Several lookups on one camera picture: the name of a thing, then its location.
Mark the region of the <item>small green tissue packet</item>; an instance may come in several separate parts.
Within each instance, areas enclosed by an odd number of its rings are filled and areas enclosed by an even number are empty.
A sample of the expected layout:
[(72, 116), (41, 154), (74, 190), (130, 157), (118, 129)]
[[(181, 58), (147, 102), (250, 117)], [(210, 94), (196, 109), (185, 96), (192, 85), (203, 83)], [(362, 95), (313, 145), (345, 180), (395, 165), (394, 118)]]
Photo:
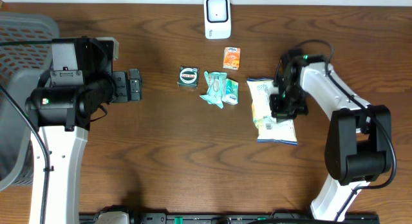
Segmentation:
[(237, 105), (239, 102), (238, 90), (238, 82), (232, 79), (226, 79), (222, 101), (230, 105)]

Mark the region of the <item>green tissue pack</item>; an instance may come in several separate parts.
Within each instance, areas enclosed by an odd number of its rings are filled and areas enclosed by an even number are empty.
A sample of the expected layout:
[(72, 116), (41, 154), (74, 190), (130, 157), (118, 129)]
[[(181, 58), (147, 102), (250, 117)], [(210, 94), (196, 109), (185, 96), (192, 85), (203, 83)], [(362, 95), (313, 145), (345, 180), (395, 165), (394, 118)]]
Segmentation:
[(225, 81), (227, 79), (227, 73), (224, 72), (204, 72), (204, 77), (208, 85), (206, 94), (200, 95), (200, 97), (207, 101), (210, 105), (217, 105), (220, 109), (223, 109), (223, 90), (225, 89)]

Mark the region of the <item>round black red tin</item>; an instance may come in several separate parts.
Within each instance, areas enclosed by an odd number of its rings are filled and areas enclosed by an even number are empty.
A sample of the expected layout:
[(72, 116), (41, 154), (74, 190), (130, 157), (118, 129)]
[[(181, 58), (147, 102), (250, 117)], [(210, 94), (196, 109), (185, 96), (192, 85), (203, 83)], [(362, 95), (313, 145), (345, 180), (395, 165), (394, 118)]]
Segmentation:
[(196, 88), (198, 85), (199, 74), (199, 68), (181, 66), (177, 84), (179, 86)]

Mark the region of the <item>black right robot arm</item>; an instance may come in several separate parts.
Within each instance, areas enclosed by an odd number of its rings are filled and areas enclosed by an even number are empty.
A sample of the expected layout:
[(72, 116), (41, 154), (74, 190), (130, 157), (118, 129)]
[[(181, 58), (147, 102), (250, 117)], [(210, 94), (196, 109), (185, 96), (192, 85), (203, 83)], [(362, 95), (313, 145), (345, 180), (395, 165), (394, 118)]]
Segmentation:
[(272, 117), (293, 120), (307, 115), (307, 95), (328, 117), (324, 150), (328, 177), (310, 211), (313, 219), (344, 221), (361, 191), (387, 187), (395, 177), (389, 109), (353, 92), (336, 74), (329, 57), (305, 55), (299, 48), (281, 56), (274, 84), (279, 91), (269, 99)]

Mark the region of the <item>small orange box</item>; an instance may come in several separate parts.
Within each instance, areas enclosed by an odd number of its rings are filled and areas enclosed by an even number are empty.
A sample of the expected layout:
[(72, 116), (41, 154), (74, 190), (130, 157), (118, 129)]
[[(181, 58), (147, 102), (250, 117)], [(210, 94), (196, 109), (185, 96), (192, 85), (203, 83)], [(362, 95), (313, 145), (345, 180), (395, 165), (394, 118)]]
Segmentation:
[(241, 58), (241, 48), (226, 47), (223, 56), (223, 68), (238, 70)]

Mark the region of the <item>yellow wet wipes pack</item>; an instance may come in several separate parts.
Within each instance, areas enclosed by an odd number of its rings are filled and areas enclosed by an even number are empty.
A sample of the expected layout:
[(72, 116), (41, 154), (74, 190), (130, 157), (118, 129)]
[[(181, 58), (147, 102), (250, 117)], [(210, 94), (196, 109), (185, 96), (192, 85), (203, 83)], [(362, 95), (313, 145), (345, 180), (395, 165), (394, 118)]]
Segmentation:
[(297, 145), (293, 120), (280, 120), (272, 116), (270, 96), (278, 95), (278, 87), (270, 78), (247, 79), (252, 98), (252, 119), (258, 130), (258, 142)]

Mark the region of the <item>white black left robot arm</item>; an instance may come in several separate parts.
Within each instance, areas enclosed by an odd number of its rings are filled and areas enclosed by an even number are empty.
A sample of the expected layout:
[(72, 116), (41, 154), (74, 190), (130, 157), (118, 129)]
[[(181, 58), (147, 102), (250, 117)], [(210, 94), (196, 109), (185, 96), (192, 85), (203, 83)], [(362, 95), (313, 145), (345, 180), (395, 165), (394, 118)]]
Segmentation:
[(138, 69), (53, 70), (26, 101), (34, 130), (30, 223), (78, 223), (80, 173), (92, 114), (104, 104), (141, 100)]

